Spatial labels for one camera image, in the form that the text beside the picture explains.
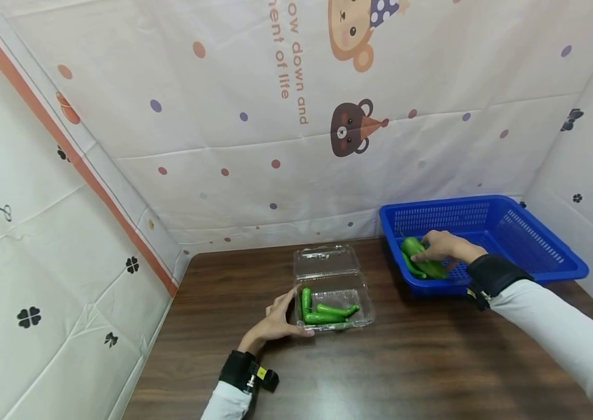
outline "hand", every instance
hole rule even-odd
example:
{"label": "hand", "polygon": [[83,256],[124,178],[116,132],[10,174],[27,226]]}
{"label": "hand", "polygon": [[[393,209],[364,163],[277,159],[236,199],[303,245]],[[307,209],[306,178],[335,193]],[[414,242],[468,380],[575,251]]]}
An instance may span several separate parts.
{"label": "hand", "polygon": [[248,351],[256,356],[259,350],[266,344],[266,341],[278,340],[288,335],[312,337],[315,334],[313,330],[305,330],[287,323],[285,314],[287,313],[289,302],[295,297],[296,289],[293,288],[284,295],[275,298],[273,305],[266,308],[266,318],[252,327],[245,334],[243,340],[240,341],[238,351]]}
{"label": "hand", "polygon": [[442,261],[451,258],[451,262],[446,266],[447,270],[452,270],[460,261],[471,264],[478,257],[485,256],[488,253],[486,249],[474,245],[464,238],[457,237],[446,230],[429,231],[423,237],[422,243],[429,243],[429,248],[412,256],[411,261]]}

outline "cartoon bear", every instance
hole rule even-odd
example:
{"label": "cartoon bear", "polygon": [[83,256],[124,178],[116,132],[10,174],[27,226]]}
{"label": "cartoon bear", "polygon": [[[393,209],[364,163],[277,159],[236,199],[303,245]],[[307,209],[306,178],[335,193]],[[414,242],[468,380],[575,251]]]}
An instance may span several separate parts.
{"label": "cartoon bear", "polygon": [[[368,106],[364,112],[362,106]],[[332,115],[332,150],[336,156],[344,158],[351,153],[362,154],[369,147],[369,136],[380,127],[387,127],[390,120],[381,121],[370,118],[374,110],[371,99],[363,99],[358,104],[345,102],[337,106]]]}
{"label": "cartoon bear", "polygon": [[329,41],[334,56],[340,61],[352,58],[358,72],[369,70],[374,61],[369,45],[373,30],[408,7],[408,0],[329,0]]}

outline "plastic clamshell lid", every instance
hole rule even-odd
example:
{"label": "plastic clamshell lid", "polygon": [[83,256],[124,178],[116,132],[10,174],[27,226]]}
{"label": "plastic clamshell lid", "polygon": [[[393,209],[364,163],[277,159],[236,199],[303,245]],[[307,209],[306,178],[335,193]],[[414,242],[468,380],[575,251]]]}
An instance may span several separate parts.
{"label": "plastic clamshell lid", "polygon": [[359,271],[353,247],[348,244],[335,247],[306,248],[295,252],[294,274],[297,279]]}

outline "green chili pepper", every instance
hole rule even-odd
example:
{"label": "green chili pepper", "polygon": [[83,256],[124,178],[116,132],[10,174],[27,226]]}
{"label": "green chili pepper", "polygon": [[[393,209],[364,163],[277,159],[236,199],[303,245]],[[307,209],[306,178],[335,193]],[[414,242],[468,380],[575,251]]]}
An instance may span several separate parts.
{"label": "green chili pepper", "polygon": [[[412,257],[417,253],[424,252],[425,246],[420,243],[417,238],[408,237],[404,238],[402,242],[402,252],[407,257]],[[441,261],[419,261],[415,262],[417,269],[425,273],[429,278],[432,279],[444,279],[448,278],[448,271],[441,264]]]}
{"label": "green chili pepper", "polygon": [[306,324],[338,324],[346,322],[344,317],[334,314],[309,313],[304,315]]}
{"label": "green chili pepper", "polygon": [[301,312],[304,315],[311,313],[311,306],[313,306],[313,301],[311,298],[311,289],[303,288],[301,290]]}
{"label": "green chili pepper", "polygon": [[333,306],[325,305],[323,303],[319,303],[317,306],[317,310],[318,310],[319,314],[332,314],[332,315],[338,315],[338,316],[344,317],[344,318],[348,318],[350,315],[354,314],[359,309],[360,309],[360,306],[357,304],[350,305],[348,307],[348,309],[335,308]]}
{"label": "green chili pepper", "polygon": [[409,268],[409,271],[411,271],[411,273],[413,275],[415,275],[416,277],[421,278],[421,279],[427,278],[427,274],[425,274],[422,271],[420,271],[419,269],[417,269],[416,266],[413,265],[413,261],[411,261],[411,259],[408,258],[403,251],[402,251],[402,257],[404,257],[404,262],[406,263],[406,265]]}

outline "right hand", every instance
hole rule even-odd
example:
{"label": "right hand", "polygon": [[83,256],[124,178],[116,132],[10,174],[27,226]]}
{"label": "right hand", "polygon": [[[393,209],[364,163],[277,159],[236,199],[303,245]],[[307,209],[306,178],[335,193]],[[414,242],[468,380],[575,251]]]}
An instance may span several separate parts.
{"label": "right hand", "polygon": [[423,244],[430,246],[424,252],[417,253],[411,257],[411,261],[434,260],[442,261],[451,258],[446,269],[451,270],[459,261],[471,264],[478,257],[485,256],[486,249],[474,245],[464,238],[455,236],[446,230],[431,230],[422,239]]}

